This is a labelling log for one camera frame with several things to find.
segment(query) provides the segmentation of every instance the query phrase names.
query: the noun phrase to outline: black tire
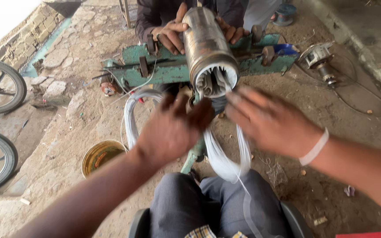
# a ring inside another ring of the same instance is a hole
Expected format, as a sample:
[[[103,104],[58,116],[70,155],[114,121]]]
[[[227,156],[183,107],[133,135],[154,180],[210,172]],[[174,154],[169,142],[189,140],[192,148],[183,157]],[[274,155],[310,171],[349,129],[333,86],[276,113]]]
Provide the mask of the black tire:
[[[26,82],[20,73],[8,64],[0,61],[0,70],[8,74],[16,85],[16,95],[8,104],[0,106],[0,113],[7,113],[20,106],[26,97]]]
[[[4,166],[0,171],[0,185],[7,181],[17,166],[18,154],[14,144],[5,136],[0,134],[0,149],[3,152]]]

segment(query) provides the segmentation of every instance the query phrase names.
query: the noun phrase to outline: person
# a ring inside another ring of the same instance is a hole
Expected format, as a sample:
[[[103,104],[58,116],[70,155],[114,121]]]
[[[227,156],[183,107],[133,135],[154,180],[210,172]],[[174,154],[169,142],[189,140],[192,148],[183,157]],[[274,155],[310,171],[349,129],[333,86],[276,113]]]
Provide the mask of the person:
[[[147,41],[147,35],[152,34],[154,41],[160,41],[172,54],[185,54],[182,32],[188,29],[188,24],[182,23],[188,6],[196,6],[196,1],[187,0],[138,0],[138,15],[135,33],[140,42]],[[243,26],[244,9],[240,0],[202,0],[203,7],[217,13],[216,21],[224,33],[227,42],[235,44],[242,36],[249,35]],[[154,89],[177,95],[180,83],[157,84]],[[212,99],[214,113],[224,110],[226,97]]]
[[[324,130],[289,103],[251,88],[227,94],[225,113],[259,149],[304,157]],[[119,155],[86,181],[56,200],[13,237],[91,237],[104,218],[157,170],[193,147],[213,118],[209,100],[186,113],[187,96],[166,95],[144,126],[130,152]],[[310,167],[351,184],[381,206],[381,151],[330,136]],[[268,182],[255,171],[242,176],[252,196],[251,218],[273,237],[289,237],[283,212]],[[167,174],[155,189],[150,207],[152,238],[253,237],[243,217],[244,191],[239,184],[209,177],[198,187],[188,175]],[[204,202],[220,203],[219,228],[210,230]]]

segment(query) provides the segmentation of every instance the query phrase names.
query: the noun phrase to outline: cylindrical metal housing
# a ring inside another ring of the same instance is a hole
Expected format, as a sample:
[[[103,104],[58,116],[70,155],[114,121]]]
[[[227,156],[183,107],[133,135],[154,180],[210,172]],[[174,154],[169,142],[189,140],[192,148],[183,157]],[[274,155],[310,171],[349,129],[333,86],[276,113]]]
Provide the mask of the cylindrical metal housing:
[[[204,97],[220,97],[239,79],[237,61],[208,8],[191,8],[183,17],[183,33],[190,81]]]

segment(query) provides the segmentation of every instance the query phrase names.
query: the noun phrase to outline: blue object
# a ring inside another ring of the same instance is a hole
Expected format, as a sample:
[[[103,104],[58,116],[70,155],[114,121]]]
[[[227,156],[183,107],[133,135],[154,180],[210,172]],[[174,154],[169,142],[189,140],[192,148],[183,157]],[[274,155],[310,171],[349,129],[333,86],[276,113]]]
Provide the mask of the blue object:
[[[299,53],[293,50],[292,46],[291,44],[277,44],[273,45],[273,49],[279,56],[297,55],[299,57]]]

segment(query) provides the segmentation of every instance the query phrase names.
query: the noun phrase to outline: gray trousers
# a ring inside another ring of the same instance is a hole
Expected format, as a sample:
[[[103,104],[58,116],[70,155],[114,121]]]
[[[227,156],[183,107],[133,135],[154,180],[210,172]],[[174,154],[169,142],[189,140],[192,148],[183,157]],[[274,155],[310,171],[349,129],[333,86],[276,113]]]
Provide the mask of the gray trousers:
[[[264,238],[289,237],[280,202],[255,170],[241,178],[251,194],[251,218]],[[243,216],[245,191],[220,177],[204,178],[198,186],[189,175],[166,174],[155,189],[149,209],[151,238],[184,238],[190,231],[209,225],[218,237],[238,231],[254,237]]]

